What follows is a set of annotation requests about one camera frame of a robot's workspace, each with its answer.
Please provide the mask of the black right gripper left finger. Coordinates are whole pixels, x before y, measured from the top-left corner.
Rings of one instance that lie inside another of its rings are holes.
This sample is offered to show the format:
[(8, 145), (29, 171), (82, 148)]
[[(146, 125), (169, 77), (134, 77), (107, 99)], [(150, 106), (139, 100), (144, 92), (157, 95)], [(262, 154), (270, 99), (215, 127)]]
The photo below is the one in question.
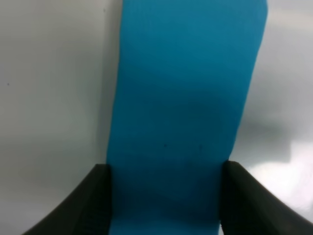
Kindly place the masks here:
[(26, 235), (107, 235), (112, 218), (111, 170), (96, 164), (74, 191)]

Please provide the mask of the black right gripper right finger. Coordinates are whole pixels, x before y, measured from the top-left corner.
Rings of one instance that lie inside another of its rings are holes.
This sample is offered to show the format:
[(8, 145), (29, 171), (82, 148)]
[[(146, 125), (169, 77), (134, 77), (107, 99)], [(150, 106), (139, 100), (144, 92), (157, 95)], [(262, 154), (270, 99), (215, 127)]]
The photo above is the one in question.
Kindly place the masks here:
[(286, 206), (238, 162), (222, 168), (219, 218), (225, 235), (311, 235), (313, 224)]

